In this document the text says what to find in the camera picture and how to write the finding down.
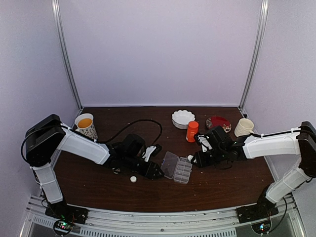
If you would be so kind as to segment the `white pill bottle green label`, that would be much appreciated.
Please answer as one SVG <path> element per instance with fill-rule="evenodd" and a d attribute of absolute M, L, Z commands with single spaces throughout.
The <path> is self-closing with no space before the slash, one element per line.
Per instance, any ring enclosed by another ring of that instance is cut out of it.
<path fill-rule="evenodd" d="M 188 155 L 188 156 L 187 156 L 187 159 L 188 159 L 189 161 L 191 161 L 192 159 L 194 159 L 194 156 L 193 156 L 193 155 Z"/>

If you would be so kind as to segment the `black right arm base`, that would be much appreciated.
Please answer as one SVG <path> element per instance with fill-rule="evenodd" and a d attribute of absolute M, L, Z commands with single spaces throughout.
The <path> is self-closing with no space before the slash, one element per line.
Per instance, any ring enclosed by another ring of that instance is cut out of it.
<path fill-rule="evenodd" d="M 279 213 L 275 203 L 266 199 L 268 186 L 259 195 L 255 204 L 242 206 L 236 209 L 238 221 L 240 224 L 265 219 Z"/>

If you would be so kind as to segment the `white bottle cap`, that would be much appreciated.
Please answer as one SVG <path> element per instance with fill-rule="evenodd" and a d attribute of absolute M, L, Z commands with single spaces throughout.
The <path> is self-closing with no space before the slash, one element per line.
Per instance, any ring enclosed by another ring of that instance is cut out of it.
<path fill-rule="evenodd" d="M 136 177 L 136 176 L 131 176 L 131 177 L 130 177 L 130 181 L 131 181 L 132 183 L 135 183 L 135 182 L 137 181 L 137 177 Z"/>

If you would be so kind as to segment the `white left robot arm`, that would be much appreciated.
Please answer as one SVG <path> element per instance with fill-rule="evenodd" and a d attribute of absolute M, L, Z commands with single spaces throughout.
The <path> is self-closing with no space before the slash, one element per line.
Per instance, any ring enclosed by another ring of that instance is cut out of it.
<path fill-rule="evenodd" d="M 150 160 L 160 152 L 160 145 L 147 146 L 137 134 L 128 134 L 123 141 L 113 144 L 98 142 L 66 126 L 58 115 L 51 114 L 26 132 L 20 152 L 37 177 L 47 202 L 52 204 L 52 212 L 60 219 L 67 219 L 71 208 L 63 202 L 64 196 L 51 165 L 56 150 L 111 169 L 126 167 L 151 180 L 164 176 L 160 166 Z"/>

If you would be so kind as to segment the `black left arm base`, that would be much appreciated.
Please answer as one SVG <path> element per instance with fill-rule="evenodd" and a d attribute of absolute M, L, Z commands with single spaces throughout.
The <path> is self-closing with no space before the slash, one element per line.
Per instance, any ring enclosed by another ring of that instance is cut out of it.
<path fill-rule="evenodd" d="M 64 200 L 51 204 L 46 197 L 41 203 L 46 208 L 45 215 L 56 219 L 53 231 L 58 236 L 68 235 L 76 224 L 85 224 L 87 220 L 86 208 L 68 205 Z"/>

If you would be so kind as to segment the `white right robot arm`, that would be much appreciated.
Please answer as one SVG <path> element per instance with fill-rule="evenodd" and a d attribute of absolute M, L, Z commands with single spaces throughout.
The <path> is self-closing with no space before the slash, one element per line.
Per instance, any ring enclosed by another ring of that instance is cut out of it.
<path fill-rule="evenodd" d="M 298 163 L 281 179 L 270 184 L 253 207 L 253 214 L 265 217 L 272 204 L 304 182 L 316 176 L 316 130 L 308 121 L 297 128 L 272 134 L 243 135 L 233 140 L 224 129 L 216 126 L 194 139 L 201 150 L 188 160 L 197 167 L 207 167 L 222 161 L 237 161 L 277 155 L 299 155 Z"/>

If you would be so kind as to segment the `clear plastic pill organizer box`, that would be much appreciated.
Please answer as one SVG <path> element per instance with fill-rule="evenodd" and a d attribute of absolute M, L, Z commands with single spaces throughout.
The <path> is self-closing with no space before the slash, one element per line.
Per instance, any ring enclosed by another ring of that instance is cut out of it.
<path fill-rule="evenodd" d="M 188 158 L 179 157 L 171 152 L 166 152 L 161 164 L 165 178 L 181 184 L 189 182 L 192 167 Z"/>

